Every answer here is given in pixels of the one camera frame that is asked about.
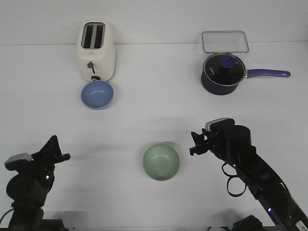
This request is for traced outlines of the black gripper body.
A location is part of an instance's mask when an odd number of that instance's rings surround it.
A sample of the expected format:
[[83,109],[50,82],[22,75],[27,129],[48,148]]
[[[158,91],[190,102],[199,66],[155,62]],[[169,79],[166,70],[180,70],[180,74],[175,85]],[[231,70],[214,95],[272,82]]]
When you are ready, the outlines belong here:
[[33,154],[32,157],[35,179],[40,183],[53,183],[55,164],[69,160],[71,155],[56,151],[43,151]]
[[189,148],[190,155],[202,155],[207,151],[211,151],[215,156],[230,156],[231,149],[229,138],[227,136],[231,132],[230,128],[218,128],[216,131],[202,130],[205,135],[205,142],[199,146]]

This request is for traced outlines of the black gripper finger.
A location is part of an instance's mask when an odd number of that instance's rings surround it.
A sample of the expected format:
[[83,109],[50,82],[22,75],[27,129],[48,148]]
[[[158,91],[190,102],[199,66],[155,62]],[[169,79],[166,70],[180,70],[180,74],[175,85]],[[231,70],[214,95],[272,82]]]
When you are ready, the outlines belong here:
[[36,153],[36,156],[57,155],[58,154],[58,138],[56,135],[52,135],[47,143]]
[[57,136],[55,136],[55,155],[56,156],[62,156],[62,151],[60,149],[60,145],[59,145]]
[[195,146],[199,146],[201,144],[203,144],[205,142],[205,135],[204,133],[201,133],[201,134],[197,134],[196,132],[191,132],[191,136],[192,136],[192,139],[195,143]]

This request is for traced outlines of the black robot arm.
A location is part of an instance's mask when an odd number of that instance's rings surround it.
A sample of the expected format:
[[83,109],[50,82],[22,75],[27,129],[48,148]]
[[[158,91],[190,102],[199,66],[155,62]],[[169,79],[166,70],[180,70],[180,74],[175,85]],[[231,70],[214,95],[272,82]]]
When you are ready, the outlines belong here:
[[17,171],[7,184],[6,193],[13,199],[13,212],[8,231],[65,231],[61,219],[44,219],[42,207],[55,176],[55,164],[67,161],[70,154],[62,154],[58,138],[53,135],[36,153],[11,156],[5,163],[9,171]]
[[230,165],[260,202],[281,231],[306,231],[308,218],[292,198],[278,174],[257,154],[251,144],[250,130],[241,125],[216,124],[201,134],[191,133],[195,146],[190,154],[211,151]]

